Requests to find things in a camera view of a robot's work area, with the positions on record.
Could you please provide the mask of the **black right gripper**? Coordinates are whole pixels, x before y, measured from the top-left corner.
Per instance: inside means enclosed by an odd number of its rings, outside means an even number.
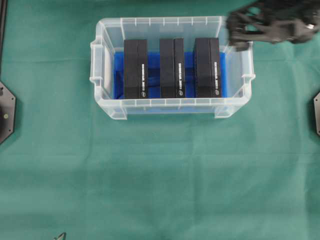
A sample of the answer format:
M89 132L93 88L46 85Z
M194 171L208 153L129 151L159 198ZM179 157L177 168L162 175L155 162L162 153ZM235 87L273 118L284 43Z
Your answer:
M229 13L229 45L247 51L253 42L302 44L320 31L318 0L256 0Z

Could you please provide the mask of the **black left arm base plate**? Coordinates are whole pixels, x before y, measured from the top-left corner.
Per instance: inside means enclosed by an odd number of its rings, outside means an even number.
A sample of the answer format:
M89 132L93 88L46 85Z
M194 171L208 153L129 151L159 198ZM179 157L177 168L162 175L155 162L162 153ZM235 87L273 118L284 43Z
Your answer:
M2 144L15 130L16 97L0 83L0 143Z

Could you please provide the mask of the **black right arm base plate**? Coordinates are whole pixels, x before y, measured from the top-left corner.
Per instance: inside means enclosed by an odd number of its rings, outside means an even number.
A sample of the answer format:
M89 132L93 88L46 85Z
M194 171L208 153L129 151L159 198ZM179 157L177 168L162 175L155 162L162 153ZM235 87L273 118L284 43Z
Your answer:
M320 92L313 99L316 134L320 136Z

